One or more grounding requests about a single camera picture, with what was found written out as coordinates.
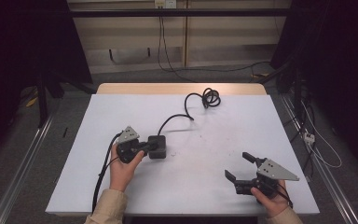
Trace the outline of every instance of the black cable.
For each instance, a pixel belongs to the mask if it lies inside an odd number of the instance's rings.
[[[288,125],[290,122],[292,122],[295,119],[297,119],[297,116],[294,116],[292,119],[289,119],[289,120],[285,121],[284,123],[282,123],[282,126],[286,127],[286,125]]]
[[[107,168],[109,167],[110,163],[112,163],[112,161],[115,161],[118,157],[112,159],[109,163],[107,163],[108,159],[109,159],[109,154],[110,154],[110,151],[112,150],[112,145],[115,143],[116,139],[122,134],[121,133],[118,133],[115,135],[115,137],[113,137],[112,141],[110,142],[109,144],[109,148],[107,149],[107,152],[106,152],[106,156],[105,156],[105,159],[104,159],[104,162],[103,162],[103,169],[101,170],[101,172],[98,174],[98,181],[97,181],[97,185],[95,186],[95,190],[94,190],[94,196],[92,198],[92,209],[91,209],[91,213],[94,213],[94,209],[95,209],[95,206],[97,205],[97,201],[98,201],[98,193],[100,191],[100,187],[101,187],[101,184],[103,183],[103,176],[104,174],[106,173],[106,170]]]
[[[170,66],[171,69],[166,69],[166,68],[163,68],[161,66],[161,62],[160,62],[160,59],[159,59],[159,51],[160,51],[160,48],[161,48],[161,38],[163,39],[163,42],[164,42],[164,49],[165,49],[165,55],[166,55],[166,58],[167,58],[167,61],[168,61],[168,65]],[[177,72],[179,71],[207,71],[207,72],[235,72],[235,71],[240,71],[240,70],[244,70],[244,69],[247,69],[247,68],[251,68],[252,69],[252,79],[251,81],[249,82],[252,82],[253,80],[253,77],[254,77],[254,72],[253,72],[253,67],[255,65],[258,65],[258,64],[261,64],[261,63],[270,63],[268,61],[264,61],[264,62],[258,62],[258,63],[253,63],[251,65],[248,65],[248,66],[244,66],[244,67],[241,67],[241,68],[234,68],[234,69],[227,69],[227,70],[219,70],[219,69],[207,69],[207,68],[182,68],[182,69],[173,69],[172,65],[171,65],[171,61],[170,61],[170,58],[168,57],[168,51],[167,51],[167,44],[166,44],[166,41],[165,41],[165,27],[164,27],[164,19],[162,17],[159,17],[159,42],[158,42],[158,66],[161,70],[165,71],[165,72],[174,72],[175,75],[181,79],[184,79],[184,80],[187,80],[187,81],[190,81],[190,82],[196,82],[194,80],[191,80],[191,79],[188,79],[188,78],[185,78],[185,77],[181,77],[179,76],[179,74],[177,74]]]
[[[281,34],[279,32],[278,24],[277,24],[277,18],[274,17],[275,20],[275,28],[277,29],[278,38],[281,38]]]
[[[168,65],[170,66],[171,70],[168,70],[168,69],[165,69],[161,66],[161,63],[159,61],[159,50],[160,50],[160,47],[161,47],[161,37],[163,38],[163,41],[164,41],[164,48],[165,48],[165,55],[167,57],[167,61],[168,61]],[[174,72],[175,75],[181,79],[184,79],[186,81],[189,81],[189,82],[194,82],[196,83],[196,81],[194,80],[191,80],[191,79],[188,79],[186,77],[181,77],[179,76],[179,74],[177,74],[177,72],[172,68],[172,65],[171,65],[171,62],[170,62],[170,58],[168,57],[168,51],[167,51],[167,43],[165,42],[165,27],[164,27],[164,19],[162,17],[159,17],[159,42],[158,42],[158,65],[159,67],[163,70],[163,71],[166,71],[166,72]]]
[[[280,192],[280,191],[278,191],[277,189],[273,188],[272,186],[270,186],[270,185],[264,183],[263,181],[261,181],[260,183],[261,183],[262,185],[264,185],[265,187],[267,187],[267,188],[269,188],[269,189],[272,189],[272,190],[274,190],[276,193],[278,193],[279,195],[281,195],[281,196],[289,203],[289,206],[290,206],[291,208],[293,208],[293,202],[292,202],[292,200],[290,200],[289,193],[287,192],[286,188],[284,188],[282,185],[280,185],[280,184],[278,183],[278,186],[281,187],[281,188],[284,190],[284,192],[286,193],[286,195],[284,195],[282,192]]]
[[[220,105],[221,103],[221,99],[219,96],[219,92],[212,90],[211,88],[207,88],[205,89],[205,91],[202,93],[202,95],[198,94],[198,93],[190,93],[186,98],[185,98],[185,114],[176,114],[176,115],[172,115],[170,116],[167,120],[165,120],[165,122],[161,125],[161,127],[158,130],[158,135],[161,134],[162,128],[164,128],[165,124],[168,123],[168,121],[170,121],[173,118],[176,117],[185,117],[188,118],[190,120],[194,120],[187,111],[187,99],[188,97],[192,96],[192,95],[198,95],[201,100],[202,100],[202,105],[204,106],[205,109],[207,109],[208,107],[216,107],[218,105]]]
[[[313,107],[311,105],[308,105],[308,107],[310,108],[310,111],[312,113],[312,120],[310,120],[310,122],[313,124],[311,133],[313,134],[315,141],[313,142],[313,145],[311,146],[311,148],[312,148],[311,151],[308,151],[307,144],[303,141],[304,147],[308,153],[308,157],[302,167],[302,171],[303,171],[303,173],[305,173],[305,169],[307,168],[308,163],[310,162],[310,176],[312,177],[313,176],[313,160],[311,159],[311,156],[312,156],[313,151],[316,148],[316,134],[315,134],[315,128],[314,128],[315,127],[315,113],[314,113]]]
[[[315,42],[314,42],[314,43],[317,43],[317,42],[318,42],[319,37],[320,37],[321,32],[322,32],[322,29],[324,28],[324,21],[325,21],[325,18],[326,18],[326,16],[327,16],[328,9],[329,9],[329,7],[330,7],[330,2],[331,2],[331,0],[328,0],[327,6],[326,6],[325,9],[324,9],[324,14],[323,14],[323,18],[322,18],[322,24],[321,24],[321,26],[320,26],[320,28],[319,28],[319,30],[318,30],[318,34],[316,35],[316,38],[315,38]]]
[[[290,143],[293,143],[293,141],[295,141],[295,139],[298,137],[298,135],[304,132],[304,128],[305,128],[306,123],[307,123],[307,115],[304,113],[304,111],[302,111],[302,114],[301,114],[301,115],[303,116],[303,118],[302,118],[302,120],[301,120],[302,122],[301,122],[300,127],[299,127],[300,129],[298,130],[298,132],[296,133],[296,135],[293,136],[293,137],[290,139]]]

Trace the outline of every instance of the gray metal bracket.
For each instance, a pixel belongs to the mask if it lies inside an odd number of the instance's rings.
[[[282,179],[282,180],[297,181],[300,179],[297,175],[286,170],[280,164],[270,159],[266,159],[266,161],[264,161],[263,164],[261,164],[261,166],[258,167],[257,173],[269,177],[271,179],[277,179],[277,180]]]
[[[123,144],[125,142],[130,142],[131,140],[137,138],[139,138],[139,134],[135,130],[133,130],[131,126],[128,126],[118,138],[117,143]]]

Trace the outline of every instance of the person's right hand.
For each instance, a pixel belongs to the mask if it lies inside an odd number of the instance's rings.
[[[280,180],[279,184],[286,188],[284,180]],[[278,191],[283,195],[286,195],[286,192],[280,186],[278,186]],[[266,207],[268,217],[275,217],[279,215],[284,209],[287,208],[287,206],[289,206],[287,200],[279,194],[277,194],[274,198],[269,199],[257,188],[251,188],[251,192],[257,198],[257,200]]]

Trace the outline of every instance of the person's left hand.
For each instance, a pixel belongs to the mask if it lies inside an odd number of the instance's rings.
[[[136,154],[135,158],[128,164],[121,162],[117,154],[117,143],[112,145],[111,150],[111,160],[114,158],[114,161],[110,164],[110,189],[116,189],[121,192],[124,192],[126,187],[129,185],[132,180],[135,168],[142,161],[144,157],[144,152],[141,150]]]

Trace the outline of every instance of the hand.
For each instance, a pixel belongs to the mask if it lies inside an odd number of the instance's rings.
[[[129,185],[132,180],[133,174],[135,172],[135,168],[142,161],[144,157],[144,152],[141,150],[136,154],[135,158],[128,164],[121,162],[117,154],[117,144],[112,145],[111,150],[111,160],[110,164],[110,189],[116,189],[121,192],[124,192],[126,187]]]
[[[282,187],[286,188],[284,180],[280,180],[279,184]],[[286,195],[284,189],[280,186],[278,186],[278,191],[283,195]],[[279,194],[277,194],[274,198],[269,199],[257,188],[251,188],[251,192],[257,198],[257,200],[260,201],[266,207],[268,217],[275,217],[279,215],[288,206],[288,202],[286,201],[286,199],[284,199]]]

